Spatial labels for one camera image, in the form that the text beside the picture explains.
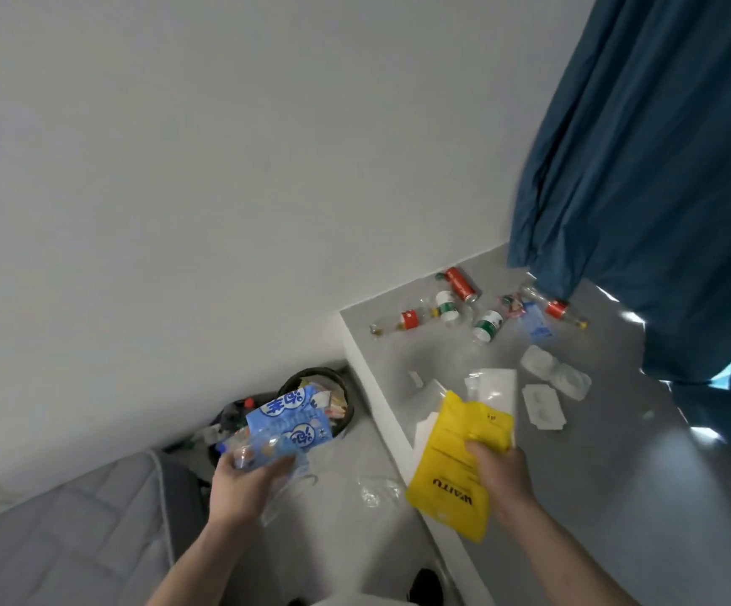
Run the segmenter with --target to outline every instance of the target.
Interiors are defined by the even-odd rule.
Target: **white wall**
[[[0,0],[0,481],[340,357],[339,308],[505,240],[592,1]]]

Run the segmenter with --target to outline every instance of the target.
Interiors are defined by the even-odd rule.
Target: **shoe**
[[[444,590],[435,572],[428,568],[419,570],[408,592],[408,601],[419,606],[444,606]]]

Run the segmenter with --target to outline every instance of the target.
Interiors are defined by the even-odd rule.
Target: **red label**
[[[466,300],[470,295],[475,294],[475,290],[461,274],[461,271],[457,267],[452,267],[444,273],[444,277],[450,281],[450,285],[462,300]]]
[[[416,314],[415,310],[402,313],[402,323],[406,330],[412,330],[414,327],[419,326],[419,315]]]
[[[545,307],[545,314],[550,314],[554,319],[561,319],[568,310],[568,303],[562,300],[552,300]]]

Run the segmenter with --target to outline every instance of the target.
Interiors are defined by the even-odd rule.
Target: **yellow plastic bag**
[[[411,506],[481,542],[489,520],[489,496],[480,484],[467,440],[498,452],[511,446],[514,418],[479,401],[462,401],[448,391],[424,447],[406,497]]]

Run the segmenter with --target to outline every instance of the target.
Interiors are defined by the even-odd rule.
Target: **blue curtain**
[[[510,266],[646,321],[643,370],[731,443],[731,0],[597,0],[523,170]]]

